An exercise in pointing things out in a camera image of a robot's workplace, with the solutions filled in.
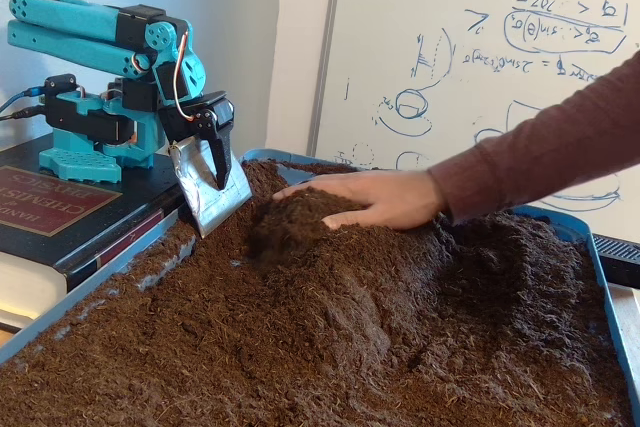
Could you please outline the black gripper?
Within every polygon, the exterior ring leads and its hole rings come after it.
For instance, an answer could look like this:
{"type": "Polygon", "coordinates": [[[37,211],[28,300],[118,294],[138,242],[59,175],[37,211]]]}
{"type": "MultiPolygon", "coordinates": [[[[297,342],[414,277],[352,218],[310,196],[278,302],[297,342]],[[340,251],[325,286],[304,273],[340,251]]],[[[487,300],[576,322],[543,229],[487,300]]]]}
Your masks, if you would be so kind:
{"type": "Polygon", "coordinates": [[[231,155],[234,107],[227,93],[207,93],[181,108],[183,114],[176,107],[160,108],[158,114],[168,141],[174,142],[169,155],[175,175],[204,238],[252,193],[244,170],[231,155]]]}

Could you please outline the person's bare hand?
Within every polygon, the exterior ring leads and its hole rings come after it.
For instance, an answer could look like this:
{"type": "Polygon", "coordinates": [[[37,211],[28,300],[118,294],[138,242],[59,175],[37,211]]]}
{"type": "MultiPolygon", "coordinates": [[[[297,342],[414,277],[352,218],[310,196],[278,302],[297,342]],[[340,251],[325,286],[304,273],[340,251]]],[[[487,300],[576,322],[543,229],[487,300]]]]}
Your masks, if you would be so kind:
{"type": "Polygon", "coordinates": [[[347,225],[409,230],[447,210],[444,195],[427,171],[372,170],[321,175],[286,187],[273,198],[282,200],[304,189],[325,191],[363,206],[361,210],[325,217],[323,222],[332,230],[347,225]]]}

